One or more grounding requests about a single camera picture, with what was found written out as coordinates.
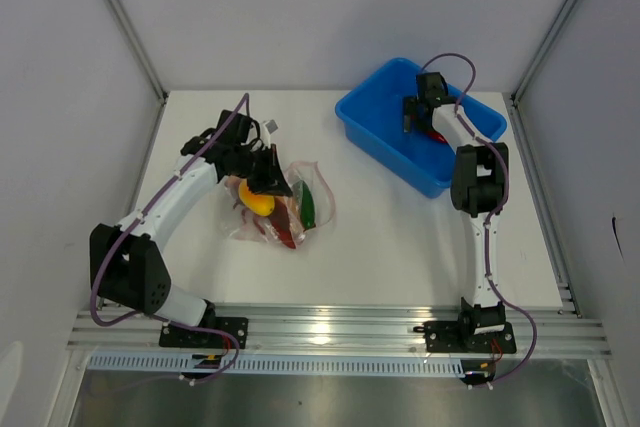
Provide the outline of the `red toy chili pepper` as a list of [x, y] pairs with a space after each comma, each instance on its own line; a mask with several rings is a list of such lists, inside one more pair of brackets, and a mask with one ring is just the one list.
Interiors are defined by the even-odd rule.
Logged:
[[446, 144], [447, 143], [447, 140], [445, 139], [445, 137], [441, 133], [439, 133], [437, 131], [430, 131], [428, 133], [428, 137], [430, 139], [432, 139], [432, 140], [434, 140], [436, 142], [442, 143], [442, 144]]

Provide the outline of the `yellow orange toy fruit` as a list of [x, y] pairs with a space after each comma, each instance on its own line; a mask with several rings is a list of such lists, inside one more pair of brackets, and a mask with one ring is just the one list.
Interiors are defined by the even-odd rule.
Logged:
[[268, 217], [275, 210], [275, 197], [253, 193], [246, 179], [242, 179], [238, 185], [238, 198], [246, 208], [260, 217]]

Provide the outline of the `red toy lobster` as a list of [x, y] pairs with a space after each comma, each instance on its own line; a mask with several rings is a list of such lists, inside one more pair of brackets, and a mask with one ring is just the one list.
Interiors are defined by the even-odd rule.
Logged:
[[239, 214], [240, 220], [240, 226], [232, 234], [234, 239], [280, 244], [291, 250], [298, 248], [299, 241], [294, 235], [292, 222], [290, 230], [281, 230], [272, 227], [267, 221], [260, 221], [258, 224], [254, 224], [249, 218], [243, 218], [239, 208], [233, 208], [233, 210]]

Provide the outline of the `clear zip top bag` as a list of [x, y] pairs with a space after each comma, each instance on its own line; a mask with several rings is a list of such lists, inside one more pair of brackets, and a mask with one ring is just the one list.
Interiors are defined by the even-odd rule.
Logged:
[[336, 213], [333, 192], [316, 162], [296, 161], [284, 170], [292, 195], [253, 194], [247, 181], [229, 177], [219, 201], [218, 227], [227, 238], [298, 249]]

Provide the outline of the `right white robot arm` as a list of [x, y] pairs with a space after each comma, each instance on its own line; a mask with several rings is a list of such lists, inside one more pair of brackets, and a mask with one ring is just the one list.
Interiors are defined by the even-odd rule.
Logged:
[[449, 188], [461, 214], [467, 246], [467, 286], [461, 298], [456, 336], [479, 350], [506, 328], [506, 313], [492, 271], [499, 216], [508, 197], [508, 147], [493, 143], [452, 96], [403, 99], [403, 130], [440, 138], [455, 150]]

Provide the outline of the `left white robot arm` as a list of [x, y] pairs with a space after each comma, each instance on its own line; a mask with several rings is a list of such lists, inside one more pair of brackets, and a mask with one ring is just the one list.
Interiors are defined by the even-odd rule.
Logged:
[[238, 178], [252, 194], [289, 197], [271, 136], [277, 124], [225, 110], [218, 123], [189, 139], [169, 180], [139, 210], [113, 226], [97, 225], [90, 234], [90, 309], [103, 298], [182, 326], [197, 347], [216, 337], [211, 302], [171, 280], [163, 251], [187, 213], [221, 181]]

